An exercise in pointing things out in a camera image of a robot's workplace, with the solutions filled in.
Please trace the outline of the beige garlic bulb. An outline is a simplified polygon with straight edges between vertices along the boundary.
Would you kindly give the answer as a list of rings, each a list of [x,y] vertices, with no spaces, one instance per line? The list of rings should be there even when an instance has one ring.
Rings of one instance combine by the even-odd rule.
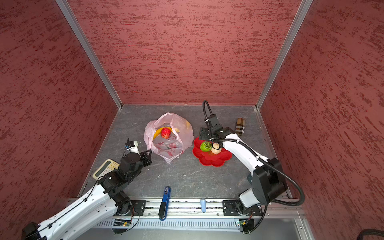
[[[211,152],[214,155],[218,155],[222,151],[222,147],[218,143],[212,143]]]

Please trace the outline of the green kiwi fruit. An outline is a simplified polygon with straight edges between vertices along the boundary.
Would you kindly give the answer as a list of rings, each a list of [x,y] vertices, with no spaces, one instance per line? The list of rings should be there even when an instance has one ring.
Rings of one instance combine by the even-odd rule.
[[[210,152],[212,149],[212,143],[208,141],[203,141],[200,145],[200,150],[202,152]]]

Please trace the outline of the pink printed plastic bag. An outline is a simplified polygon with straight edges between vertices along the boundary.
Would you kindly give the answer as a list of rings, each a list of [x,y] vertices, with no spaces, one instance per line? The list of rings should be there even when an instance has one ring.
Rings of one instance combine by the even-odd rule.
[[[194,140],[193,127],[183,117],[166,113],[147,124],[144,141],[147,149],[159,155],[168,164],[188,149]]]

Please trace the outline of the red strawberry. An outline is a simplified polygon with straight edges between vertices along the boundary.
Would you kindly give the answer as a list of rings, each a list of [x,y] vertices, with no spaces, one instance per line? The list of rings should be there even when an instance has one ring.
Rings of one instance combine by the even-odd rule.
[[[168,127],[164,127],[161,130],[161,137],[164,139],[169,139],[171,136],[172,130]]]

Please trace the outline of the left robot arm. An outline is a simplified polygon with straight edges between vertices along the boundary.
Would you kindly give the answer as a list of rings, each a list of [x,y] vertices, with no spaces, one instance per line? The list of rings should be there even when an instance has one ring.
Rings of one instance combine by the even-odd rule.
[[[152,163],[152,151],[129,153],[117,169],[71,205],[40,224],[31,222],[22,230],[23,240],[75,240],[99,222],[118,215],[134,216],[135,207],[125,188]]]

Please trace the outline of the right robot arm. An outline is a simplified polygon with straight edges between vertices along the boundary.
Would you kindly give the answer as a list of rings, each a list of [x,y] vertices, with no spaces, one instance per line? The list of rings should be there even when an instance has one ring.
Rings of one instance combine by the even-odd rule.
[[[236,197],[236,210],[240,214],[248,213],[253,206],[268,205],[287,190],[282,166],[276,158],[268,159],[257,153],[232,129],[223,128],[216,115],[211,114],[205,122],[207,126],[200,128],[199,139],[212,140],[232,153],[252,177],[252,186]]]

